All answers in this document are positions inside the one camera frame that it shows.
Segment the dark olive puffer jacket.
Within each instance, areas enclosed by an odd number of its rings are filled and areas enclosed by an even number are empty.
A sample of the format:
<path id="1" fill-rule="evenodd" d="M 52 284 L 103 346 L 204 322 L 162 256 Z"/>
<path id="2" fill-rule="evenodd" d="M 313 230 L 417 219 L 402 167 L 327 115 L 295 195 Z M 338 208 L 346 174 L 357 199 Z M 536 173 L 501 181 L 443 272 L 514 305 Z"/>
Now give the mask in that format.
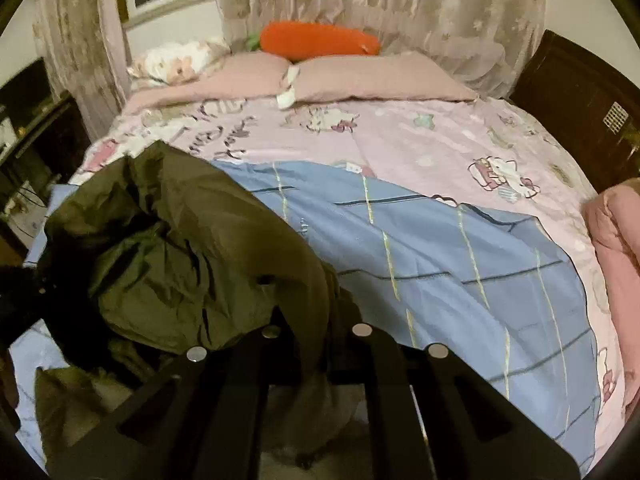
<path id="1" fill-rule="evenodd" d="M 171 356 L 218 350 L 280 311 L 302 382 L 269 400 L 266 447 L 310 460 L 363 394 L 326 379 L 324 345 L 359 310 L 281 217 L 205 160 L 157 142 L 82 184 L 50 215 L 37 264 L 44 319 L 64 358 L 134 388 Z"/>

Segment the blue plaid bed sheet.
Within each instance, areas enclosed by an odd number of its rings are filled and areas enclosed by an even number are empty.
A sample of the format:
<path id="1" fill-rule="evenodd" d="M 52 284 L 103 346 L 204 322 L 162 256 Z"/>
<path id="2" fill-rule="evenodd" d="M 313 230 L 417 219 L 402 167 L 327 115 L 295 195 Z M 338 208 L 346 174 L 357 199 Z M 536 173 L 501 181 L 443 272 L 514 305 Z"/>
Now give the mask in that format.
<path id="1" fill-rule="evenodd" d="M 313 162 L 208 163 L 303 237 L 358 320 L 401 344 L 446 344 L 590 467 L 600 393 L 585 286 L 537 218 Z"/>

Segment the pink cartoon bed sheet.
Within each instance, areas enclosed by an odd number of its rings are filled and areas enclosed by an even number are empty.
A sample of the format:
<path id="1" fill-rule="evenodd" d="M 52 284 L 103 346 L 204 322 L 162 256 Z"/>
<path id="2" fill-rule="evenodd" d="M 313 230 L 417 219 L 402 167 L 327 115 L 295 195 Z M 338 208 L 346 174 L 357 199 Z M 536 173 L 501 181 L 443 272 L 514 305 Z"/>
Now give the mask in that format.
<path id="1" fill-rule="evenodd" d="M 274 99 L 129 104 L 91 144 L 73 175 L 89 180 L 156 140 L 206 160 L 318 162 L 382 180 L 450 205 L 530 214 L 577 266 L 597 341 L 600 425 L 626 415 L 623 358 L 605 280 L 582 207 L 594 196 L 574 158 L 519 108 L 503 100 L 343 101 L 280 110 Z"/>

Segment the folded pink quilt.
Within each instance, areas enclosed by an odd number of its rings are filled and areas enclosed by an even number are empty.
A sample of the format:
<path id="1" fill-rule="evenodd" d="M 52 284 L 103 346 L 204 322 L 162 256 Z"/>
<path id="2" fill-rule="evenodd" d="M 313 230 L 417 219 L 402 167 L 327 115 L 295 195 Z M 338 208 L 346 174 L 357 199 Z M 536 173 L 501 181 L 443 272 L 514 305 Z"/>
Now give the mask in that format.
<path id="1" fill-rule="evenodd" d="M 605 279 L 630 415 L 639 403 L 639 180 L 608 188 L 582 211 Z"/>

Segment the black computer desk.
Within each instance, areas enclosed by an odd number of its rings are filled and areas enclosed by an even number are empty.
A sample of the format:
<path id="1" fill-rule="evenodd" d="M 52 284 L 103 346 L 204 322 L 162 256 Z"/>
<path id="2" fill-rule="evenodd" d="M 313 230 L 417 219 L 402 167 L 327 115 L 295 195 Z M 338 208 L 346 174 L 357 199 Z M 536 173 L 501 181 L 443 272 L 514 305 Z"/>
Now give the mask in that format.
<path id="1" fill-rule="evenodd" d="M 48 103 L 21 139 L 1 157 L 1 207 L 25 183 L 47 202 L 52 188 L 66 183 L 84 160 L 90 139 L 76 100 L 68 91 Z"/>

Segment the right pink pillow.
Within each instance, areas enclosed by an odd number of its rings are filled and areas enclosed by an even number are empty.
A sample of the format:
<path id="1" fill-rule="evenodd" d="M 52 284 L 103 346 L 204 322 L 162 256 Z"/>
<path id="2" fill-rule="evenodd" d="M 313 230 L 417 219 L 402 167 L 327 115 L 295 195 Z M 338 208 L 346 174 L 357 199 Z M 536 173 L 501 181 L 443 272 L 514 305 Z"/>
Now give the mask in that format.
<path id="1" fill-rule="evenodd" d="M 281 110 L 299 103 L 365 101 L 473 101 L 477 93 L 418 52 L 331 55 L 291 66 L 277 96 Z"/>

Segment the pink pillow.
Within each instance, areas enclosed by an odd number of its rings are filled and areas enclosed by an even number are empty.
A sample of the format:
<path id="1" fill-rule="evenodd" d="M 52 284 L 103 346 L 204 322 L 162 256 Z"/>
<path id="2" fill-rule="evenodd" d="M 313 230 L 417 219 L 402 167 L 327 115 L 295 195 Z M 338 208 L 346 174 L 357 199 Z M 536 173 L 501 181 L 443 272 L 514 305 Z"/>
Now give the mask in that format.
<path id="1" fill-rule="evenodd" d="M 230 55 L 221 68 L 198 80 L 134 92 L 122 114 L 134 115 L 146 108 L 207 100 L 269 98 L 280 92 L 281 81 L 290 66 L 286 58 L 262 51 Z"/>
<path id="2" fill-rule="evenodd" d="M 277 96 L 281 110 L 299 103 L 365 101 L 473 101 L 477 93 L 418 52 L 331 55 L 291 66 Z"/>

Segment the dark wooden headboard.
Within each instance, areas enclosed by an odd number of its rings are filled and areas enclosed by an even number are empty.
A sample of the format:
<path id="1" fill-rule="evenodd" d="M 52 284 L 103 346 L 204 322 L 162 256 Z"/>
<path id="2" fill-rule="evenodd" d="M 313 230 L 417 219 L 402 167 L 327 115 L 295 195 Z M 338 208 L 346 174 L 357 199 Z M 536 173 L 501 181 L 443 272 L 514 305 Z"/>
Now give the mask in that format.
<path id="1" fill-rule="evenodd" d="M 544 32 L 509 100 L 533 115 L 598 192 L 639 175 L 639 87 L 587 49 Z"/>

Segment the left pink pillow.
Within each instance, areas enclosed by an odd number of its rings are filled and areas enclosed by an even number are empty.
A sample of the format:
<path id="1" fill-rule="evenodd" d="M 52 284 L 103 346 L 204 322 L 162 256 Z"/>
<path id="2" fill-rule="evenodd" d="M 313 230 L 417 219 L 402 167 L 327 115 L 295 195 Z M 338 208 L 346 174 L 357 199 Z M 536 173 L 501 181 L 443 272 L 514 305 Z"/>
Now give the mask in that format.
<path id="1" fill-rule="evenodd" d="M 134 115 L 146 108 L 207 100 L 269 98 L 280 92 L 281 81 L 290 66 L 286 58 L 262 51 L 230 55 L 221 68 L 198 80 L 134 92 L 122 114 Z"/>

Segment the black monitor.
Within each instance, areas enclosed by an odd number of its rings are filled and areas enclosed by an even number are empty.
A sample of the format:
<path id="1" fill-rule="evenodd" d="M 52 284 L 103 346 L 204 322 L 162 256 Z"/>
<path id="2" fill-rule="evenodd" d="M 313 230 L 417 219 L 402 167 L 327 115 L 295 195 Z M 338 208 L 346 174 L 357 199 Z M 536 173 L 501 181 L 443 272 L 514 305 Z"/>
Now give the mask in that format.
<path id="1" fill-rule="evenodd" d="M 1 88 L 0 98 L 15 129 L 36 118 L 53 100 L 43 59 L 38 58 L 9 80 Z"/>

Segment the orange carrot plush pillow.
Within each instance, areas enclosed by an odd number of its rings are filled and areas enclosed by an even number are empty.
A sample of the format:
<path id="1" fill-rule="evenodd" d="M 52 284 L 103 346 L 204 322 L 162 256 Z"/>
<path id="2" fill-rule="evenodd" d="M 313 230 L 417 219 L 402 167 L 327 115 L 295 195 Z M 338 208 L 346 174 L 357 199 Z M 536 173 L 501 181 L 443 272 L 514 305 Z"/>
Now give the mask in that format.
<path id="1" fill-rule="evenodd" d="M 271 22 L 245 40 L 249 51 L 262 51 L 298 63 L 331 55 L 378 55 L 378 38 L 359 29 L 299 21 Z"/>

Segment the right lace curtain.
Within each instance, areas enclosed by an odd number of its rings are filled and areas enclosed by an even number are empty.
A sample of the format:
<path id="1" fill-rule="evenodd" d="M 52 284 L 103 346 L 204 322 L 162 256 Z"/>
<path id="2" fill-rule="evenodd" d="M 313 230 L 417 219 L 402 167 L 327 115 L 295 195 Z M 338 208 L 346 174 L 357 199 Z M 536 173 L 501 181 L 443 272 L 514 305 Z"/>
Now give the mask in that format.
<path id="1" fill-rule="evenodd" d="M 216 0 L 224 38 L 245 48 L 271 22 L 360 29 L 384 54 L 420 51 L 481 96 L 507 96 L 544 33 L 546 0 Z"/>

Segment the lace curtain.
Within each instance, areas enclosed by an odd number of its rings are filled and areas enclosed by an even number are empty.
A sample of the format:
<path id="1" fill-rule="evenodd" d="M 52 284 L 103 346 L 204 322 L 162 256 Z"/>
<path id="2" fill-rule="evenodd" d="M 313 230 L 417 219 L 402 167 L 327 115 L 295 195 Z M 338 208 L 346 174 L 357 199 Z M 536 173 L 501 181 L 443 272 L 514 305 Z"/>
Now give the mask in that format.
<path id="1" fill-rule="evenodd" d="M 507 96 L 544 33 L 546 0 L 216 0 L 224 38 L 245 48 L 271 22 L 360 29 L 384 54 L 420 51 L 481 96 Z"/>
<path id="2" fill-rule="evenodd" d="M 128 47 L 117 0 L 36 0 L 34 34 L 50 86 L 70 92 L 90 140 L 107 135 L 128 98 Z"/>

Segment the left lace curtain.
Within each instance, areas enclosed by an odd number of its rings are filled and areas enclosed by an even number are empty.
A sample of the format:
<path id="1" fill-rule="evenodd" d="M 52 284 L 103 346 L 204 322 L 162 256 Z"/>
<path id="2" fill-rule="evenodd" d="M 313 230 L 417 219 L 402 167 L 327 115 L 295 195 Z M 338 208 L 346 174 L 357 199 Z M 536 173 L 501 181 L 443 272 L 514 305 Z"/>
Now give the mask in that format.
<path id="1" fill-rule="evenodd" d="M 36 0 L 34 34 L 50 86 L 70 92 L 90 140 L 107 135 L 128 98 L 128 47 L 117 0 Z"/>

